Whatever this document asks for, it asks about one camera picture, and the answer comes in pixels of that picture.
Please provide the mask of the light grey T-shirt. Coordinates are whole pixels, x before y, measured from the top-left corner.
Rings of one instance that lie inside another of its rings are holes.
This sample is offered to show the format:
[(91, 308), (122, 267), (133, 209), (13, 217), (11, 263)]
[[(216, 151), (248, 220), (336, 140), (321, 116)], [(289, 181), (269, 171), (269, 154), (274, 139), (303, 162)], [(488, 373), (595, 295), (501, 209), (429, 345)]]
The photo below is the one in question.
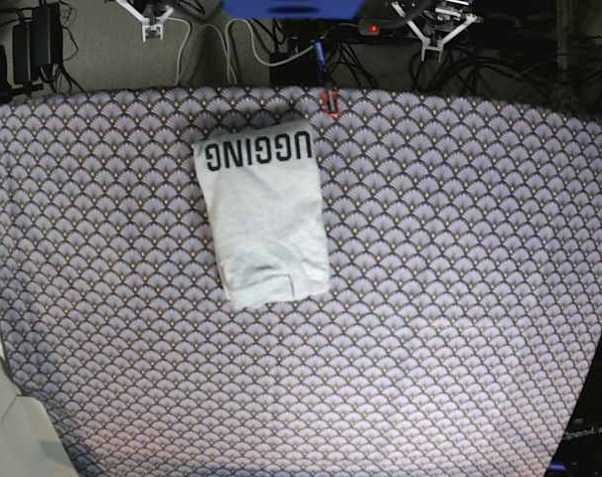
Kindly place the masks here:
[(193, 154), (232, 307), (327, 292), (328, 240), (310, 123), (202, 140), (194, 143)]

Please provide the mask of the black power strip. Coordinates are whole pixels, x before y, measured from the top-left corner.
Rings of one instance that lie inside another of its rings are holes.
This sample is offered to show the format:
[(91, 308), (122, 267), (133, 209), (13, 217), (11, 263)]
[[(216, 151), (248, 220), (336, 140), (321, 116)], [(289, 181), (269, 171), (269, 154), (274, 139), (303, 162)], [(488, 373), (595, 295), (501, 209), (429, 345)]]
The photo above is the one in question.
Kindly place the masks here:
[(361, 18), (358, 22), (358, 31), (364, 37), (378, 37), (407, 26), (409, 19), (382, 20)]

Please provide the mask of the blue box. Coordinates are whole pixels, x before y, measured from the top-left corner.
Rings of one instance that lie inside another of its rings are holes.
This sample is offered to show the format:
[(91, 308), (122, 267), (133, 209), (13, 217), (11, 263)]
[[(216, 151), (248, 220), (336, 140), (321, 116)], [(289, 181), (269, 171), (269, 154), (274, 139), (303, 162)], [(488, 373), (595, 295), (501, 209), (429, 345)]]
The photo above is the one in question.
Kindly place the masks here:
[(242, 19), (351, 19), (363, 0), (224, 0), (225, 10)]

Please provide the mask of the red black table clamp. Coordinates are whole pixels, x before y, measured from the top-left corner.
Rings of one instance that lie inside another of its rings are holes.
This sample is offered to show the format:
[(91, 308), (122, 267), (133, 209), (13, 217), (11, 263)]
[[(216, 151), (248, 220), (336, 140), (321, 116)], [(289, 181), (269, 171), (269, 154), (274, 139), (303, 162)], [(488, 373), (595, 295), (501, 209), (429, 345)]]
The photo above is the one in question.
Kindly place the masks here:
[(335, 89), (326, 88), (322, 90), (322, 104), (324, 106), (324, 112), (328, 117), (339, 116), (339, 96)]

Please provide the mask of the black power adapter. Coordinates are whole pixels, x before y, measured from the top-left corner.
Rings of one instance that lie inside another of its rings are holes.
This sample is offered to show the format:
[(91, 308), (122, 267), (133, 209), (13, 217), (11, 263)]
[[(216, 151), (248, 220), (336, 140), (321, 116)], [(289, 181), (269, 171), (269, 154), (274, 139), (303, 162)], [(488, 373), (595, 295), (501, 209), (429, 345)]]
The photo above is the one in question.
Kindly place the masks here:
[(55, 68), (63, 62), (61, 3), (42, 3), (32, 9), (30, 19), (12, 28), (12, 64), (15, 84), (37, 80), (53, 84)]

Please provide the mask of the black box on floor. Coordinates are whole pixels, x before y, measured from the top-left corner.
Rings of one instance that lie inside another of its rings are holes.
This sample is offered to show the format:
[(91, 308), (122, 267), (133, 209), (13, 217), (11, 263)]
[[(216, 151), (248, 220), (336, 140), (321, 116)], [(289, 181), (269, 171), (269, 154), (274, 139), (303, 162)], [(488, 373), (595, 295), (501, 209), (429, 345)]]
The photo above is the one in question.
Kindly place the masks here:
[(314, 51), (286, 65), (269, 70), (271, 86), (320, 86), (320, 74)]

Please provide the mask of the fan patterned tablecloth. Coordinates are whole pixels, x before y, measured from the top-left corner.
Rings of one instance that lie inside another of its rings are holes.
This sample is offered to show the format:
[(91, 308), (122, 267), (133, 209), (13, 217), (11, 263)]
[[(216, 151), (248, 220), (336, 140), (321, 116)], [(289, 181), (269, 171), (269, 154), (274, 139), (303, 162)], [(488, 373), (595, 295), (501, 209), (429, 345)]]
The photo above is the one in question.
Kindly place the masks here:
[[(0, 332), (86, 476), (540, 476), (602, 335), (602, 117), (345, 89), (0, 106)], [(330, 288), (235, 311), (191, 146), (307, 119)]]

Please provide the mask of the beige plastic bin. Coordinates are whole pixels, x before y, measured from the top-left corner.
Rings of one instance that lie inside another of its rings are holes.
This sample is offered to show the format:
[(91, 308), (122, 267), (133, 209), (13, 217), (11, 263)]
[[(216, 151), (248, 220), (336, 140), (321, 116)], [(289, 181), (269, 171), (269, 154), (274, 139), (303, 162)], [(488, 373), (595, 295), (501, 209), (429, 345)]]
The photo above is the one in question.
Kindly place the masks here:
[(23, 396), (0, 358), (0, 476), (75, 476), (44, 406)]

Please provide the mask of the black OpenArm case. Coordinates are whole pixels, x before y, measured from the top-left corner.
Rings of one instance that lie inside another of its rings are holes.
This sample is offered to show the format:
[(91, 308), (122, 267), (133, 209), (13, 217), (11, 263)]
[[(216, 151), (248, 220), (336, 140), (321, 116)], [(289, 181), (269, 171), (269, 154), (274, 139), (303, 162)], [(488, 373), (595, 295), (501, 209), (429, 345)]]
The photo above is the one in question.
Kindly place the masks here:
[(602, 476), (602, 335), (547, 476)]

